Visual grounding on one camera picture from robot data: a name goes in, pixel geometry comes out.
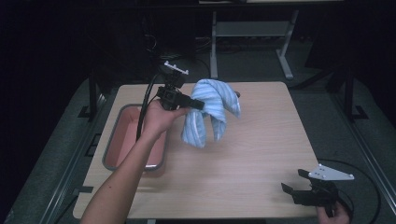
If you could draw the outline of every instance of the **wooden tabletop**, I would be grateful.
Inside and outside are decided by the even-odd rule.
[[[205,148],[180,139],[184,118],[169,131],[164,173],[143,175],[128,218],[263,218],[308,217],[314,207],[293,203],[280,183],[310,189],[297,169],[317,166],[303,124],[282,82],[229,83],[241,93],[241,119],[227,112],[227,129],[213,140],[210,118],[205,120]],[[154,86],[152,95],[157,91]],[[193,84],[181,91],[191,94]],[[102,164],[106,146],[120,109],[143,102],[147,85],[122,86],[110,111],[74,216],[85,207],[111,174]]]

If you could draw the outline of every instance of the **floor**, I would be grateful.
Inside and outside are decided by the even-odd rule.
[[[292,87],[320,72],[304,67],[312,43],[293,41],[287,59],[295,78],[285,79],[275,52],[281,42],[281,39],[265,40],[260,44],[251,39],[243,43],[233,42],[231,46],[238,50],[219,53],[219,80],[280,81]],[[188,82],[209,76],[208,51],[198,53],[197,58],[199,60],[195,62],[172,61],[178,67],[190,70]],[[343,90],[326,92],[328,80],[329,77],[325,77],[302,90],[290,90],[318,161],[356,176],[352,182],[336,183],[337,188],[348,195],[350,201],[346,201],[350,206],[353,202],[352,223],[396,223],[393,189],[396,186],[393,162],[396,158],[396,130],[358,80],[355,80],[354,105],[361,106],[368,119],[350,122],[342,109]],[[81,108],[89,105],[88,81],[81,83],[15,202],[7,223],[78,223],[72,215],[76,192],[82,186],[95,143],[100,138],[116,94],[117,87],[110,93],[98,94],[98,114],[89,121],[78,116]],[[265,221],[267,224],[318,223],[315,217]],[[264,220],[212,222],[264,223]],[[146,223],[146,220],[128,220],[128,223]]]

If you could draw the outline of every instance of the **cloth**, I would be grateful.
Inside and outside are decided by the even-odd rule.
[[[191,99],[205,103],[203,110],[192,109],[184,121],[181,138],[194,147],[205,146],[205,117],[211,118],[215,141],[220,140],[226,129],[225,109],[240,118],[241,108],[238,97],[227,83],[214,79],[201,79],[195,84]]]

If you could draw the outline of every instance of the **dark background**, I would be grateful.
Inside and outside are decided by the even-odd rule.
[[[194,37],[210,34],[211,14],[205,11],[163,11],[147,19],[145,13],[97,13],[95,8],[117,6],[103,3],[0,3],[0,220],[83,80],[94,74],[102,92],[124,83],[145,83],[156,71],[159,52],[146,51],[152,43],[143,34],[155,34],[159,44],[192,60]],[[131,6],[134,1],[117,4]],[[394,11],[394,3],[374,0],[304,7],[293,38],[314,40],[306,66],[350,67],[396,126]]]

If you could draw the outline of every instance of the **hand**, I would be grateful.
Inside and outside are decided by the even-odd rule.
[[[339,202],[335,202],[334,217],[328,217],[324,207],[317,207],[319,224],[349,224],[347,210]]]
[[[144,119],[144,127],[142,135],[153,134],[156,138],[159,138],[161,133],[168,130],[175,119],[187,114],[190,111],[189,108],[179,108],[177,110],[164,110],[159,100],[152,101]]]

